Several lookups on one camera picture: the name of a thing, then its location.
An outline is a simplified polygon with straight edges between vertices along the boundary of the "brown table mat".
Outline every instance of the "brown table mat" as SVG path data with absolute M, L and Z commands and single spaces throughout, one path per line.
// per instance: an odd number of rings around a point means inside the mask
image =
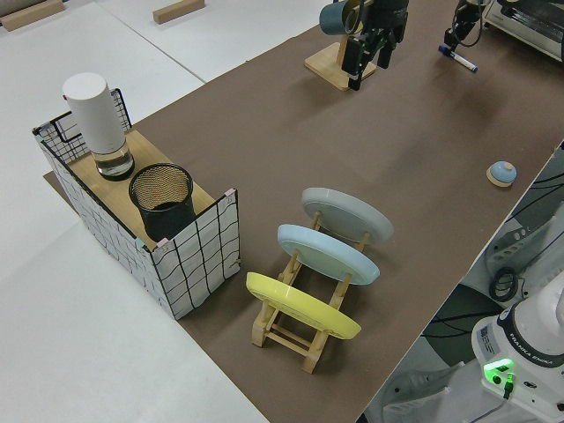
M 453 10 L 411 2 L 390 68 L 357 93 L 304 67 L 338 41 L 315 27 L 135 125 L 213 197 L 240 192 L 241 272 L 180 324 L 272 422 L 354 422 L 564 135 L 561 65 L 492 29 L 458 50 L 471 74 L 437 52 Z M 486 178 L 497 160 L 518 169 L 510 189 Z M 330 339 L 313 375 L 251 344 L 260 303 L 244 286 L 247 271 L 284 268 L 277 228 L 308 224 L 307 187 L 363 199 L 396 228 L 366 250 L 380 278 L 341 308 L 362 331 Z M 295 285 L 325 300 L 334 288 L 307 269 Z

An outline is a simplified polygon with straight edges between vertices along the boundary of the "wooden base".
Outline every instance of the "wooden base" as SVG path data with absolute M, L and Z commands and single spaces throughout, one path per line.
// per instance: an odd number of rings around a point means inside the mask
M 192 11 L 197 11 L 205 6 L 204 0 L 181 0 L 152 13 L 152 18 L 158 24 L 164 24 L 169 20 L 179 18 Z
M 306 68 L 312 70 L 339 90 L 346 91 L 349 89 L 349 77 L 346 72 L 341 70 L 341 65 L 338 62 L 340 46 L 340 43 L 335 42 L 308 57 L 304 64 Z M 362 74 L 362 79 L 368 78 L 375 71 L 376 65 L 372 62 L 368 63 L 367 68 Z
M 320 217 L 321 213 L 318 211 L 315 214 L 314 220 L 311 225 L 312 229 L 316 231 L 320 229 L 318 223 Z M 369 234 L 366 234 L 364 239 L 356 245 L 355 248 L 358 251 L 362 251 L 364 249 L 368 241 L 368 236 Z M 283 282 L 290 286 L 293 285 L 293 282 L 297 278 L 298 272 L 301 269 L 301 263 L 298 262 L 297 259 L 298 253 L 294 253 L 290 258 L 290 261 L 286 265 L 284 271 L 278 275 L 278 280 L 280 282 Z M 335 288 L 335 291 L 333 292 L 333 295 L 329 302 L 329 305 L 334 309 L 340 309 L 350 282 L 351 277 L 347 276 L 345 280 L 337 283 L 337 287 Z M 261 311 L 256 317 L 255 321 L 253 322 L 253 330 L 251 335 L 253 344 L 262 347 L 264 345 L 264 341 L 266 341 L 266 338 L 270 338 L 273 341 L 278 342 L 279 344 L 302 355 L 304 357 L 304 360 L 301 365 L 301 369 L 312 374 L 315 370 L 317 362 L 321 358 L 323 348 L 325 347 L 327 339 L 329 338 L 329 334 L 318 330 L 315 333 L 313 341 L 309 342 L 306 339 L 299 337 L 295 333 L 292 333 L 291 331 L 279 326 L 277 324 L 279 313 L 279 310 L 269 305 L 268 303 L 263 302 L 263 307 L 261 308 Z
M 156 242 L 149 238 L 145 232 L 139 210 L 130 200 L 130 181 L 143 167 L 153 163 L 170 163 L 171 161 L 136 130 L 128 132 L 126 138 L 127 145 L 135 160 L 135 169 L 125 181 L 111 182 L 102 178 L 98 173 L 92 154 L 85 154 L 80 159 L 70 163 L 70 169 L 136 237 L 145 243 L 148 249 L 153 250 Z M 197 215 L 212 205 L 214 200 L 194 182 L 192 203 Z
M 16 11 L 10 15 L 0 18 L 0 23 L 7 31 L 29 25 L 47 16 L 64 11 L 63 0 L 47 0 L 45 2 L 30 6 L 23 11 Z

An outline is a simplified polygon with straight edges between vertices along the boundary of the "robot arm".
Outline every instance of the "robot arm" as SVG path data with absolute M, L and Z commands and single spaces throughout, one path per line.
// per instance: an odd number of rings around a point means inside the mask
M 465 47 L 474 46 L 479 37 L 472 44 L 464 44 L 464 40 L 476 25 L 481 21 L 484 9 L 491 0 L 459 0 L 456 6 L 455 16 L 452 19 L 452 27 L 444 33 L 444 43 L 450 51 L 455 51 L 458 44 Z
M 347 18 L 348 37 L 342 70 L 349 76 L 349 88 L 358 91 L 362 72 L 379 53 L 377 65 L 387 69 L 392 51 L 404 38 L 409 0 L 360 0 L 356 16 Z M 354 34 L 362 24 L 360 34 Z

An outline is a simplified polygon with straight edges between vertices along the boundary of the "pen holder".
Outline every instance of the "pen holder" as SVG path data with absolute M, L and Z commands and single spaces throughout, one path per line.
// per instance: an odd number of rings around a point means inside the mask
M 150 165 L 133 177 L 130 198 L 152 240 L 172 240 L 194 221 L 192 191 L 189 173 L 171 163 Z

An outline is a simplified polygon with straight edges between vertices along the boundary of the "light blue plate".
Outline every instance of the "light blue plate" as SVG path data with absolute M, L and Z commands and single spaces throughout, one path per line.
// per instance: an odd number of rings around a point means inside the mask
M 352 275 L 351 284 L 369 285 L 380 270 L 362 253 L 335 238 L 303 226 L 280 225 L 278 244 L 290 256 L 298 252 L 298 261 L 336 280 Z
M 309 217 L 320 212 L 320 225 L 348 241 L 359 242 L 368 232 L 367 244 L 375 244 L 394 233 L 388 218 L 370 204 L 334 189 L 304 189 L 301 203 Z

